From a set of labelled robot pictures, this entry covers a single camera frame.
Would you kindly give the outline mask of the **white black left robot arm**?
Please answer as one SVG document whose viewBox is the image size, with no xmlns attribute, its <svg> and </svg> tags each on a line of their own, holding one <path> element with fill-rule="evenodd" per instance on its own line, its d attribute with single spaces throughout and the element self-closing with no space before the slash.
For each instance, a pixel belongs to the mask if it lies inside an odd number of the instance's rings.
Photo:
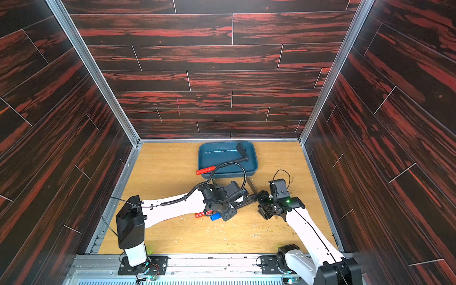
<svg viewBox="0 0 456 285">
<path fill-rule="evenodd" d="M 129 266 L 144 266 L 148 262 L 147 228 L 186 214 L 206 215 L 208 211 L 226 222 L 237 214 L 237 208 L 247 201 L 248 196 L 249 192 L 235 181 L 227 186 L 202 182 L 187 194 L 158 200 L 132 196 L 116 215 L 119 248 L 125 251 Z"/>
</svg>

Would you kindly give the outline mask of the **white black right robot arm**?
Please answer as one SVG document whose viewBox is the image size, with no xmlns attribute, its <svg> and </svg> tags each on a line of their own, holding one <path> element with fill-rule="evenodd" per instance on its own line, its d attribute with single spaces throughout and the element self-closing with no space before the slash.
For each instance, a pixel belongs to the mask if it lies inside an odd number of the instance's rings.
<svg viewBox="0 0 456 285">
<path fill-rule="evenodd" d="M 270 192 L 257 195 L 258 212 L 268 220 L 280 216 L 301 239 L 310 256 L 294 244 L 280 247 L 278 268 L 284 274 L 296 273 L 308 285 L 361 285 L 361 266 L 346 258 L 323 235 L 298 197 L 292 197 L 284 179 L 269 182 Z"/>
</svg>

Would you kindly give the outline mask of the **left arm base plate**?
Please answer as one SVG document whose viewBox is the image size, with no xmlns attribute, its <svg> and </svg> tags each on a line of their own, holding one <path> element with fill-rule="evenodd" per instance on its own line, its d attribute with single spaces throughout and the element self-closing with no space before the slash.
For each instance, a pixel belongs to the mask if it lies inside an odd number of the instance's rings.
<svg viewBox="0 0 456 285">
<path fill-rule="evenodd" d="M 148 255 L 146 262 L 135 267 L 130 266 L 127 256 L 121 260 L 119 276 L 162 276 L 166 274 L 169 257 L 166 255 Z"/>
</svg>

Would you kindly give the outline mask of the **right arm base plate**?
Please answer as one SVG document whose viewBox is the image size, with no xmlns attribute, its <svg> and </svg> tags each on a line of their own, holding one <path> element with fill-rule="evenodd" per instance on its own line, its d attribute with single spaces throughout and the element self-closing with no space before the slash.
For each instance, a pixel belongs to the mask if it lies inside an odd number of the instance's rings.
<svg viewBox="0 0 456 285">
<path fill-rule="evenodd" d="M 297 274 L 305 277 L 315 271 L 314 263 L 301 252 L 261 255 L 256 265 L 261 267 L 262 274 Z"/>
</svg>

